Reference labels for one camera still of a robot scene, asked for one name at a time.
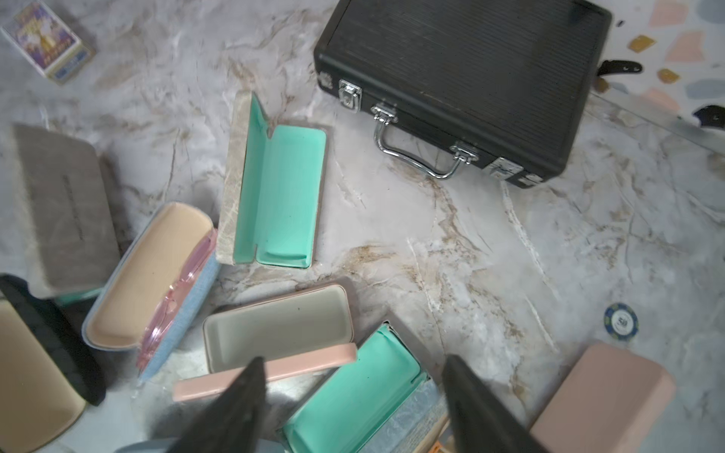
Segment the pink glasses case grey lining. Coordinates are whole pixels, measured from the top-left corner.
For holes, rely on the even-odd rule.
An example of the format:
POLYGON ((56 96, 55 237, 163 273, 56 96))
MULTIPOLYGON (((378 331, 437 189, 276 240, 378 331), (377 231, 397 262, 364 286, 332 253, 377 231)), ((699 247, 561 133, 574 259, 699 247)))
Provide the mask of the pink glasses case grey lining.
POLYGON ((346 289, 337 283, 209 316, 202 326, 209 373, 174 385, 175 402, 224 393, 256 357, 281 381, 357 360, 346 289))

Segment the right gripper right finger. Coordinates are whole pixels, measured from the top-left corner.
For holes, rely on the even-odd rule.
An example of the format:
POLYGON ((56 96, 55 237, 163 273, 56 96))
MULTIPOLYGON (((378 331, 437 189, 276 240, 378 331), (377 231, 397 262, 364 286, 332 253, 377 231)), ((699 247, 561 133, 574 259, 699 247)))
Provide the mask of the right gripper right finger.
POLYGON ((547 452, 460 356, 447 356, 442 382, 457 451, 547 452))

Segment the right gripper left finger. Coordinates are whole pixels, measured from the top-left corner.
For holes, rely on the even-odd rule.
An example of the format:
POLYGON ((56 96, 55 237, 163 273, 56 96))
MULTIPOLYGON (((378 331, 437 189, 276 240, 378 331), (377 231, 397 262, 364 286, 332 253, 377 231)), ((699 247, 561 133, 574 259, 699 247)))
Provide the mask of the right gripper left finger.
POLYGON ((230 387, 196 417, 169 453, 254 452, 266 409, 264 359, 254 358, 230 387))

